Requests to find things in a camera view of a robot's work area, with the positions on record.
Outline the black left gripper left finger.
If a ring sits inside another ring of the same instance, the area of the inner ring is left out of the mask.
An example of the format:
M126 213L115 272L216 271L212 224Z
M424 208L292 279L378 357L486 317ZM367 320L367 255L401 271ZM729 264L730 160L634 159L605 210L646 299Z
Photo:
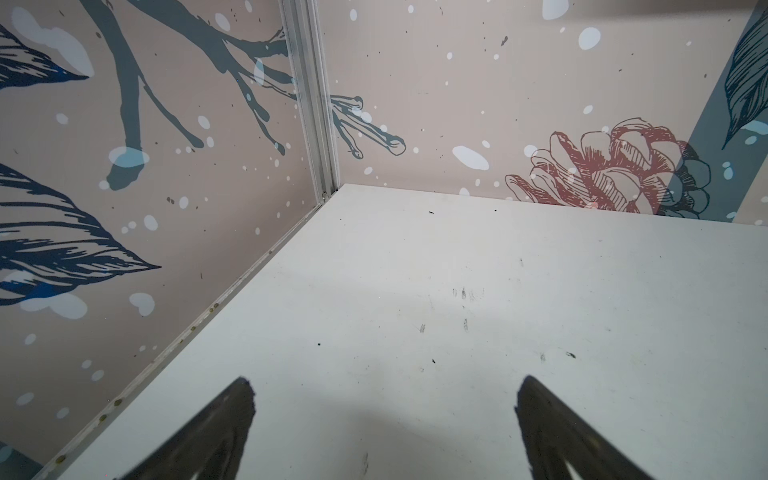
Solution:
M255 414L255 392L239 377L123 477L234 479Z

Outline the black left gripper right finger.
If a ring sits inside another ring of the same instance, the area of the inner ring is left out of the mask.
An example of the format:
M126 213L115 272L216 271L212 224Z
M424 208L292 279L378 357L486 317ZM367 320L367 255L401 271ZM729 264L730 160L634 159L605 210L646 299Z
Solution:
M647 479L649 475L537 378L528 375L515 412L532 478Z

